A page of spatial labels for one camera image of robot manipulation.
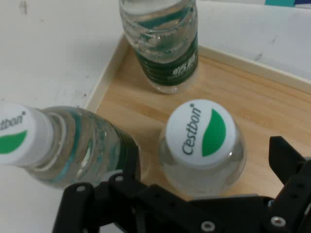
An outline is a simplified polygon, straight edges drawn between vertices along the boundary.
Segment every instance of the green leaf logo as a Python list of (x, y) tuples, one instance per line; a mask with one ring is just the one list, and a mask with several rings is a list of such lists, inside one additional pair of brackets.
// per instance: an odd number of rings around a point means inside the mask
[(218, 112), (212, 109), (212, 116), (202, 141), (202, 156), (215, 153), (225, 141), (225, 122)]
[(23, 143), (27, 135), (27, 130), (0, 137), (0, 154), (9, 154), (15, 151)]

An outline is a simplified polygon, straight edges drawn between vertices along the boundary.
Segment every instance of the bottle label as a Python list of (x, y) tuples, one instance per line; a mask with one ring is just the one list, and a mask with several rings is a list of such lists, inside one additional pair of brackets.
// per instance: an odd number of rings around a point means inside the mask
[(154, 83), (175, 86), (183, 83), (194, 73), (198, 66), (198, 34), (189, 49), (177, 60), (170, 63), (156, 63), (136, 52), (138, 61), (146, 76)]

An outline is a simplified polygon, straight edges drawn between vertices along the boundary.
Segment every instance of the bottle neck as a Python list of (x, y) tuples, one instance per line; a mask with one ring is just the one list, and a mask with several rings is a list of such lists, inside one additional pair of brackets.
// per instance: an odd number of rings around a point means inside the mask
[(36, 170), (46, 170), (50, 168), (54, 164), (58, 154), (60, 153), (64, 145), (64, 141), (66, 138), (66, 123), (64, 119), (60, 115), (55, 113), (43, 112), (43, 114), (49, 119), (50, 123), (52, 124), (54, 134), (53, 142), (48, 153), (42, 155), (42, 158), (36, 163), (24, 166), (24, 168), (32, 168)]

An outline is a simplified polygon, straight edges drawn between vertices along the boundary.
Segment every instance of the tray rim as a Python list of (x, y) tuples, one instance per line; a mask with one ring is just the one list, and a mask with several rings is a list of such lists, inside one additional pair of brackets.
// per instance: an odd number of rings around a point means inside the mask
[[(107, 68), (104, 69), (101, 78), (95, 84), (90, 98), (86, 103), (87, 110), (92, 112), (98, 110), (106, 91), (121, 66), (128, 47), (129, 43), (125, 35), (122, 34), (116, 51), (110, 59)], [(311, 94), (311, 80), (302, 78), (298, 75), (205, 46), (199, 46), (199, 55)]]

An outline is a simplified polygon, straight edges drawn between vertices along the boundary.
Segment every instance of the cestbon logo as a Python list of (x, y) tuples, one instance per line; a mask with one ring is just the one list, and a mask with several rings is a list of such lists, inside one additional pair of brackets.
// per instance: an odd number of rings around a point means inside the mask
[[(194, 104), (190, 104), (192, 108), (192, 114), (190, 122), (186, 126), (187, 139), (184, 141), (182, 151), (186, 155), (192, 155), (197, 139), (197, 132), (201, 119), (201, 110), (194, 107)], [(211, 118), (202, 140), (202, 157), (207, 157), (215, 153), (224, 143), (226, 135), (225, 121), (221, 115), (214, 109), (212, 109)]]
[[(26, 113), (22, 112), (22, 114), (17, 117), (2, 120), (0, 123), (0, 133), (3, 134), (3, 131), (8, 128), (21, 124), (23, 122), (24, 115), (26, 115)], [(9, 154), (15, 151), (23, 143), (26, 135), (27, 130), (15, 134), (0, 136), (0, 154)]]

